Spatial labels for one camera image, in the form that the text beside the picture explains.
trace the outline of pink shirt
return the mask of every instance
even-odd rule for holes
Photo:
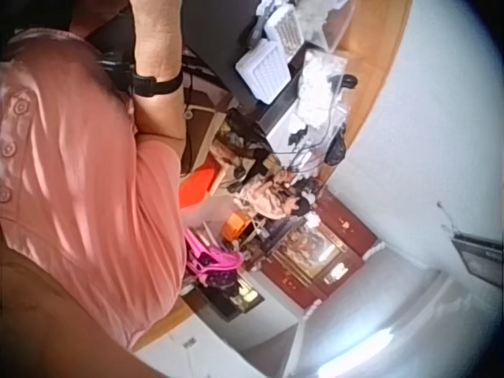
[[[0,64],[6,241],[131,348],[183,278],[179,158],[135,142],[128,102],[84,41],[34,30],[10,46]]]

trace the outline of black wristwatch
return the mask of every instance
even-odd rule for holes
[[[167,95],[173,93],[182,85],[183,73],[171,80],[157,82],[154,76],[140,76],[133,72],[133,92],[142,97],[154,97],[155,95]]]

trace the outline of shirt button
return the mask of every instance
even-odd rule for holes
[[[16,153],[16,143],[7,142],[2,148],[2,155],[4,158],[10,158]]]
[[[28,107],[28,101],[21,99],[16,102],[16,105],[14,106],[14,113],[18,116],[22,116],[28,111]]]
[[[10,201],[12,193],[8,187],[0,187],[0,203],[6,203]]]

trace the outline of pink bag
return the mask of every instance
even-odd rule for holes
[[[243,263],[243,256],[239,252],[224,252],[217,246],[205,246],[199,241],[198,237],[188,228],[183,232],[183,236],[190,248],[187,248],[189,254],[187,259],[187,268],[201,282],[207,286],[206,279],[211,271],[230,271],[238,269]],[[207,254],[215,262],[204,266],[199,259]]]

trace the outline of orange object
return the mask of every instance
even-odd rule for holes
[[[217,177],[221,165],[212,154],[208,154],[205,163],[196,169],[191,176],[180,185],[179,202],[180,208],[192,206],[200,203],[208,190],[212,187],[213,181]]]
[[[235,211],[229,219],[224,223],[220,233],[229,242],[237,240],[246,226],[251,222],[251,219],[241,210]]]

